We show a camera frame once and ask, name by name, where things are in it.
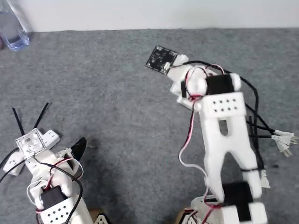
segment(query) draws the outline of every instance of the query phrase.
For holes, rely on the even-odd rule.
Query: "wire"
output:
[[[27,189],[26,189],[26,193],[27,193],[27,197],[29,198],[30,202],[36,206],[35,202],[32,200],[32,198],[30,197],[30,194],[29,194],[29,190],[30,190],[30,187],[31,185],[35,184],[35,183],[38,183],[37,185],[39,185],[41,182],[46,182],[45,186],[47,186],[47,181],[46,180],[38,180],[38,181],[34,181],[32,182],[30,185],[28,185]]]
[[[270,128],[267,123],[264,121],[264,119],[262,119],[262,117],[255,112],[255,110],[253,110],[248,104],[245,104],[246,107],[255,115],[258,117],[258,119],[262,122],[262,124],[265,126],[266,130],[269,131],[271,133],[271,135],[274,135],[275,130]]]
[[[220,71],[222,72],[222,74],[224,75],[224,70],[220,65],[217,65],[217,64],[212,64],[212,65],[218,67],[220,69]]]
[[[270,139],[270,138],[272,138],[271,135],[256,135],[255,137],[264,138],[264,139]]]
[[[249,116],[249,121],[250,123],[252,123],[252,118],[251,116]],[[250,132],[250,135],[252,136],[252,141],[254,141],[254,139],[256,138],[256,135],[254,135],[254,130],[253,130],[253,126],[250,126],[249,127],[249,132]],[[254,151],[255,151],[255,154],[256,154],[256,161],[257,161],[257,167],[259,169],[265,169],[265,165],[264,165],[264,162],[263,162],[263,158],[259,152],[259,150],[257,148],[254,147]]]
[[[253,126],[253,123],[250,123],[248,120],[246,121],[247,124]],[[263,127],[263,126],[259,126],[257,125],[257,128],[261,129],[261,130],[265,130],[265,131],[269,131],[270,133],[271,132],[275,132],[275,129],[271,129],[271,128],[266,128],[266,127]]]
[[[204,219],[202,220],[202,224],[206,224],[207,219],[209,218],[210,214],[212,213],[212,211],[214,210],[214,208],[210,208],[210,210],[206,213],[206,216],[204,217]]]
[[[15,108],[13,107],[13,112],[14,112],[14,116],[15,116],[15,119],[17,120],[17,123],[18,123],[18,126],[19,126],[19,129],[20,129],[20,132],[22,134],[22,136],[25,134],[24,132],[24,129],[23,129],[23,126],[22,126],[22,123],[18,117],[18,114],[17,114],[17,111],[15,111]]]
[[[193,167],[193,168],[197,168],[199,169],[204,175],[205,175],[205,178],[207,179],[207,174],[205,172],[205,170],[200,167],[199,165],[196,165],[196,164],[187,164],[187,163],[184,163],[182,161],[182,153],[185,151],[185,149],[187,148],[189,142],[190,142],[190,139],[192,137],[192,132],[193,132],[193,124],[194,124],[194,105],[195,103],[193,103],[193,107],[192,107],[192,113],[191,113],[191,117],[190,117],[190,124],[189,124],[189,131],[188,131],[188,135],[187,135],[187,138],[185,140],[185,143],[183,144],[179,154],[178,154],[178,159],[179,161],[181,162],[181,164],[185,167]]]
[[[38,218],[38,213],[36,213],[36,222],[37,222],[37,224],[40,224],[39,218]]]
[[[25,160],[19,162],[18,164],[16,164],[15,166],[13,166],[9,171],[7,171],[0,179],[0,183],[3,181],[3,179],[13,170],[15,169],[16,167],[18,167],[19,165],[21,165],[22,163],[24,163]]]
[[[70,160],[74,160],[80,166],[80,168],[82,170],[81,175],[78,178],[76,178],[77,180],[79,180],[83,176],[83,174],[84,174],[84,169],[83,169],[81,163],[78,160],[76,160],[75,158],[66,158],[66,159],[63,159],[63,160],[57,162],[56,164],[54,164],[54,166],[59,166],[59,165],[63,164],[64,162],[67,162],[67,161],[70,161]]]
[[[73,209],[71,210],[71,212],[70,212],[68,218],[67,218],[66,221],[65,221],[65,223],[67,224],[67,223],[70,221],[71,216],[72,216],[73,213],[75,212],[75,210],[76,210],[76,208],[78,207],[79,202],[80,202],[80,200],[81,200],[81,198],[82,198],[82,195],[83,195],[83,186],[82,186],[81,182],[80,182],[76,177],[74,177],[73,175],[71,175],[70,173],[66,172],[66,171],[63,170],[63,169],[61,169],[61,168],[59,168],[59,167],[57,167],[57,166],[48,164],[48,163],[40,162],[39,160],[37,160],[37,158],[35,157],[35,155],[33,156],[33,158],[34,158],[38,163],[40,163],[40,164],[42,164],[42,165],[45,165],[45,166],[48,166],[48,167],[55,168],[55,169],[59,170],[60,172],[64,173],[65,175],[69,176],[69,177],[72,179],[72,181],[75,181],[75,182],[79,185],[79,187],[80,187],[79,197],[78,197],[78,199],[77,199],[77,201],[76,201],[76,203],[75,203]]]
[[[34,128],[37,128],[39,122],[41,121],[42,117],[43,117],[43,114],[45,113],[47,107],[48,107],[49,103],[47,102],[46,105],[43,107],[43,110],[41,112],[41,114],[39,115],[37,121],[36,121],[36,124],[34,125]]]
[[[187,73],[186,73],[186,75],[185,75],[185,88],[186,88],[186,91],[187,91],[187,93],[189,94],[191,100],[196,100],[196,99],[198,99],[198,98],[201,98],[202,96],[201,96],[201,95],[196,95],[196,94],[191,95],[191,93],[189,92],[188,87],[187,87],[188,75],[189,75],[189,72],[191,71],[191,69],[193,69],[193,71],[192,71],[192,74],[190,75],[189,78],[191,78],[191,76],[193,75],[193,73],[194,73],[196,67],[192,67],[192,68],[190,68],[190,69],[187,71]]]
[[[4,163],[6,163],[6,161],[9,159],[9,157],[15,153],[16,151],[18,151],[19,148],[15,148],[14,150],[12,150],[7,156],[5,156],[5,158],[1,161],[0,163],[0,168],[4,166]]]

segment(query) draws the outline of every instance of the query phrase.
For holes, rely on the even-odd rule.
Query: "circuit board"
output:
[[[145,66],[167,75],[170,66],[176,60],[177,56],[177,52],[157,45],[151,53]]]

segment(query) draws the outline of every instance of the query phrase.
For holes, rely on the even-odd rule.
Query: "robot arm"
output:
[[[206,155],[206,184],[222,207],[209,223],[266,224],[264,205],[255,202],[262,188],[256,156],[250,147],[246,126],[241,79],[237,74],[216,74],[208,67],[184,65],[188,57],[157,46],[146,66],[166,74],[174,83],[171,92],[177,102],[200,114]],[[225,121],[228,132],[220,131]],[[223,184],[221,169],[226,153],[231,153],[243,172],[243,182]],[[194,210],[207,209],[204,198],[192,202]]]

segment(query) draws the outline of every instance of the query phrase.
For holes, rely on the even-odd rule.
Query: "black wire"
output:
[[[76,203],[75,203],[73,209],[71,210],[71,212],[70,212],[70,214],[69,214],[67,220],[65,221],[65,223],[67,224],[67,223],[70,221],[71,216],[72,216],[73,213],[75,212],[75,210],[76,210],[76,208],[78,207],[78,204],[79,204],[79,202],[80,202],[80,200],[81,200],[81,198],[82,198],[82,195],[83,195],[83,186],[82,186],[81,182],[80,182],[76,177],[74,177],[73,175],[71,175],[70,173],[66,172],[66,171],[63,170],[63,169],[61,169],[61,168],[59,168],[59,167],[57,167],[57,166],[55,166],[55,165],[51,165],[51,164],[48,164],[48,163],[40,162],[39,160],[37,160],[37,158],[35,157],[35,155],[33,156],[33,158],[34,158],[38,163],[40,163],[40,164],[42,164],[42,165],[45,165],[45,166],[48,166],[48,167],[51,167],[51,168],[54,168],[54,169],[59,170],[60,172],[64,173],[65,175],[69,176],[69,177],[71,178],[72,181],[75,181],[75,182],[79,185],[79,187],[80,187],[79,197],[78,197],[78,199],[77,199],[77,201],[76,201]]]
[[[249,116],[249,121],[250,123],[252,123],[252,117]],[[252,141],[257,138],[256,135],[254,135],[254,130],[253,130],[253,126],[249,126],[249,132],[250,132],[250,135],[252,137]],[[254,148],[254,151],[255,151],[255,154],[256,154],[256,161],[257,161],[257,167],[259,168],[259,170],[261,169],[265,169],[265,165],[264,165],[264,162],[263,162],[263,158],[260,154],[260,151],[258,150],[258,148]]]
[[[37,222],[37,224],[40,224],[38,214],[36,214],[36,222]]]
[[[24,132],[24,129],[23,129],[23,126],[22,126],[22,123],[20,122],[19,120],[19,117],[18,117],[18,114],[17,114],[17,111],[15,111],[15,108],[13,107],[13,112],[14,112],[14,116],[15,116],[15,119],[17,120],[17,123],[18,123],[18,126],[19,126],[19,129],[20,129],[20,132],[22,134],[22,136],[25,134]]]
[[[43,110],[41,112],[41,114],[39,115],[37,121],[36,121],[36,124],[34,125],[34,128],[37,128],[39,122],[41,121],[42,117],[43,117],[43,114],[45,113],[47,107],[48,107],[49,103],[47,102],[46,105],[43,107]]]
[[[6,163],[6,161],[9,159],[9,157],[15,153],[16,151],[18,151],[19,148],[15,148],[14,150],[12,150],[3,160],[2,162],[0,163],[0,168],[3,167],[4,163]]]
[[[3,179],[16,167],[18,167],[19,165],[21,165],[22,163],[24,163],[25,160],[19,162],[18,164],[16,164],[14,167],[12,167],[9,171],[7,171],[0,179],[0,183],[3,181]]]
[[[258,113],[256,113],[248,104],[245,104],[245,105],[254,115],[256,115],[259,118],[259,120],[262,122],[262,124],[267,128],[267,131],[269,131],[271,133],[271,135],[274,135],[275,130],[270,128],[267,125],[267,123],[262,119],[262,117]]]
[[[246,121],[246,123],[253,126],[253,123],[250,123],[248,120]],[[271,133],[271,135],[273,135],[272,132],[275,131],[274,129],[266,128],[266,127],[259,126],[259,125],[257,125],[257,128],[259,128],[261,130],[269,131]]]
[[[256,135],[256,136],[254,136],[254,135],[249,135],[249,137],[258,137],[258,138],[265,138],[265,139],[270,139],[270,138],[272,138],[272,136],[271,135]]]

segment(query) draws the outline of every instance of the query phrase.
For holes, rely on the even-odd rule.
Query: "plastic bottle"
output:
[[[0,37],[14,51],[29,45],[29,38],[6,0],[0,0]]]

